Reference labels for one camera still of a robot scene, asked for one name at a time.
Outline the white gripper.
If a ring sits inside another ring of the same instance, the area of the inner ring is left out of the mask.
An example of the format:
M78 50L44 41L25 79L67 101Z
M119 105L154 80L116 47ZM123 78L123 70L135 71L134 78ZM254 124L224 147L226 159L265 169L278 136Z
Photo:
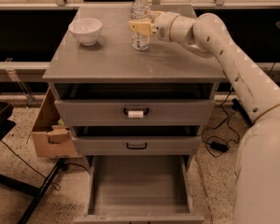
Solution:
M150 11L151 20L148 21L128 21L128 26L132 32L140 35L151 36L156 31L156 37L160 40L170 42L170 30L174 20L179 16L178 13L162 11Z

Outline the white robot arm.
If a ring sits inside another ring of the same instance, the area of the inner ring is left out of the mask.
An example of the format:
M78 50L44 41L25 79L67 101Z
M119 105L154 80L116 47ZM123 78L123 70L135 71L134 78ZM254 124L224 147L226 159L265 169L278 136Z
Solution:
M280 87L237 46L213 13L193 19L153 11L128 26L217 59L253 122L238 147L233 224L280 224Z

